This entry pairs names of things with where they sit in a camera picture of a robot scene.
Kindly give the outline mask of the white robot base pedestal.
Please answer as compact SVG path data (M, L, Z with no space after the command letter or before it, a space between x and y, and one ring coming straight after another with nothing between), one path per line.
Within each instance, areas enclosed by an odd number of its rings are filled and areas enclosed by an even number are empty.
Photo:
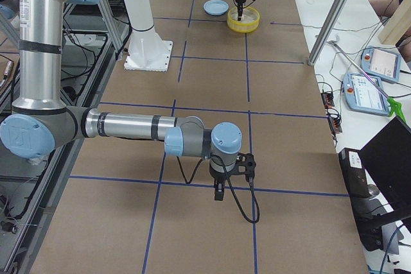
M125 69L168 70L173 42L162 40L155 30L149 0L124 0L132 29Z

